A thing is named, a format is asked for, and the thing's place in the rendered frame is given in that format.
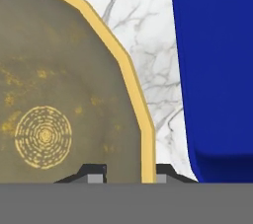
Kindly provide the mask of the blue cabinet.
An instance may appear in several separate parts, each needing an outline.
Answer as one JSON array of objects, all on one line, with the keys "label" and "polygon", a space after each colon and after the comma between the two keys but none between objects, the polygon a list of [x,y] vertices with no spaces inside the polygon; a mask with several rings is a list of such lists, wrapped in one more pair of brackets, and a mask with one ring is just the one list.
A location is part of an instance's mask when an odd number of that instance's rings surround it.
[{"label": "blue cabinet", "polygon": [[201,183],[253,183],[253,0],[173,0],[187,143]]}]

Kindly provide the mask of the round gold-rimmed brown tray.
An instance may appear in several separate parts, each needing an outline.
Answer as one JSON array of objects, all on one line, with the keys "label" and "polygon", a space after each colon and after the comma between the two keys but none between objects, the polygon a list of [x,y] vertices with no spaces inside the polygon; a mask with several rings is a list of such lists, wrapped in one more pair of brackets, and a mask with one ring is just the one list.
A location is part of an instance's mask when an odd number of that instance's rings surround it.
[{"label": "round gold-rimmed brown tray", "polygon": [[84,0],[0,0],[0,183],[94,166],[153,183],[154,127],[126,50]]}]

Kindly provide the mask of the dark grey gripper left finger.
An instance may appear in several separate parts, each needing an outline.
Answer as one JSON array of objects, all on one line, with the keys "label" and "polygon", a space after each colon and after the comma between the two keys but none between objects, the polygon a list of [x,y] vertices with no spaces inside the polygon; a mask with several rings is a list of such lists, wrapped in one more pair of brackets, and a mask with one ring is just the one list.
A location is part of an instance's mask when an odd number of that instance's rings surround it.
[{"label": "dark grey gripper left finger", "polygon": [[57,183],[105,184],[107,182],[106,164],[83,164],[76,174],[70,175]]}]

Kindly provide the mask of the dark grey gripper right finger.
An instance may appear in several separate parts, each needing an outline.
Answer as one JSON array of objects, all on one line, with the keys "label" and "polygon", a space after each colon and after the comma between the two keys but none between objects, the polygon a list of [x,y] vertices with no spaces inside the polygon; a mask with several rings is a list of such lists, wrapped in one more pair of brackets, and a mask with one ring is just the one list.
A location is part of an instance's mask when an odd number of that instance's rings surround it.
[{"label": "dark grey gripper right finger", "polygon": [[194,180],[177,174],[170,164],[157,164],[156,182],[158,184],[193,183]]}]

